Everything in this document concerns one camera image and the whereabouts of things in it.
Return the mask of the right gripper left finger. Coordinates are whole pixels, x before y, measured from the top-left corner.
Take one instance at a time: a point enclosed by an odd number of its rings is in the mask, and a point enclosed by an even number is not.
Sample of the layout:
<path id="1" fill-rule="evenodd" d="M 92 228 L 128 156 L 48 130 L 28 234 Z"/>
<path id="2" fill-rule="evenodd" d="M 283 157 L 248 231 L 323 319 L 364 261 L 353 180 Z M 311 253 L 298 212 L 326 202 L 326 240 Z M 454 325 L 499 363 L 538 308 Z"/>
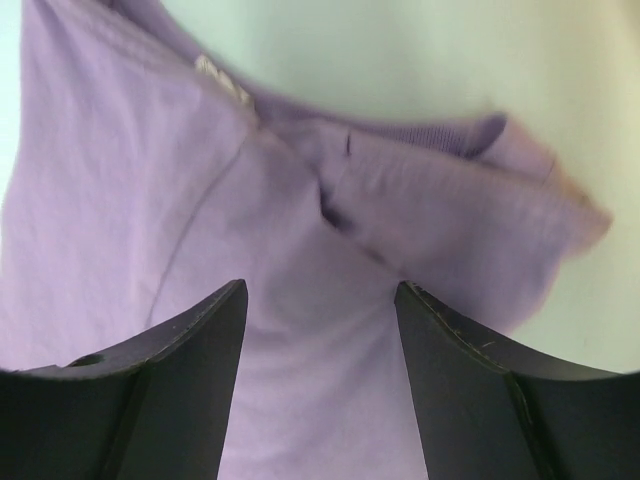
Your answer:
<path id="1" fill-rule="evenodd" d="M 5 479 L 214 479 L 245 331 L 234 280 L 68 366 L 1 375 Z"/>

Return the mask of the purple t shirt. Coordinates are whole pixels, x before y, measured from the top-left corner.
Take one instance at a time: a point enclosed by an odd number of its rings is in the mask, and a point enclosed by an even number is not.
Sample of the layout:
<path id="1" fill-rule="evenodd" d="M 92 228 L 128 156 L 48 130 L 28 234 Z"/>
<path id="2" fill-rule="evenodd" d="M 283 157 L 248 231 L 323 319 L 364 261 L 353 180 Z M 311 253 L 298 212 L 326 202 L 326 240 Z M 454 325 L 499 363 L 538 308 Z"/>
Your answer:
<path id="1" fill-rule="evenodd" d="M 609 215 L 513 120 L 350 120 L 238 82 L 156 1 L 26 1 L 1 363 L 68 361 L 242 278 L 224 479 L 427 475 L 393 296 L 500 331 Z"/>

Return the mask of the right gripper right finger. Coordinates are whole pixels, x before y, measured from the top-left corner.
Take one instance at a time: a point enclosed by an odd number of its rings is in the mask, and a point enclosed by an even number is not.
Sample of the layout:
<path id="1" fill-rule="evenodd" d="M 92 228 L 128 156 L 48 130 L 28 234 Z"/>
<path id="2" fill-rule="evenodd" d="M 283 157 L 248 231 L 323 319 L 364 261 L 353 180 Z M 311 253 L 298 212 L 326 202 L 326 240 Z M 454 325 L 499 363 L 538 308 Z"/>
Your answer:
<path id="1" fill-rule="evenodd" d="M 432 479 L 635 479 L 639 376 L 562 360 L 404 283 L 395 306 Z"/>

